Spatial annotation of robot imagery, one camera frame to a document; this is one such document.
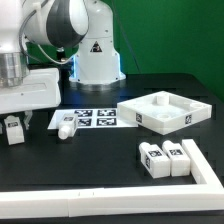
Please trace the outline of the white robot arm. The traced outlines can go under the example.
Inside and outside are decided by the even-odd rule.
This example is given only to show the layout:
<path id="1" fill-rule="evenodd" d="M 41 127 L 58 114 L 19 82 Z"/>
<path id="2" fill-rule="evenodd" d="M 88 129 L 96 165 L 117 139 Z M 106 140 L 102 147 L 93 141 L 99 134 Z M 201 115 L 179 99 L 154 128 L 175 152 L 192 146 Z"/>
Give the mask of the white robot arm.
<path id="1" fill-rule="evenodd" d="M 0 0 L 0 115 L 22 134 L 32 111 L 60 103 L 59 71 L 30 70 L 25 43 L 78 51 L 70 81 L 108 88 L 123 80 L 113 43 L 113 13 L 101 0 Z"/>

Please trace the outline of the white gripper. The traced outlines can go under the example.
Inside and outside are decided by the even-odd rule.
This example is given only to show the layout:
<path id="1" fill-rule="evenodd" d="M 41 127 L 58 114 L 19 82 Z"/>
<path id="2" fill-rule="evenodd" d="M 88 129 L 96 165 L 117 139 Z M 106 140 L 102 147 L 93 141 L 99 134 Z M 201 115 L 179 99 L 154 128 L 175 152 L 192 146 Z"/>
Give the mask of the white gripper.
<path id="1" fill-rule="evenodd" d="M 59 71 L 56 68 L 31 70 L 23 83 L 15 87 L 0 87 L 0 114 L 24 112 L 24 125 L 29 123 L 36 109 L 57 107 L 61 102 Z M 3 126 L 0 122 L 0 134 Z"/>

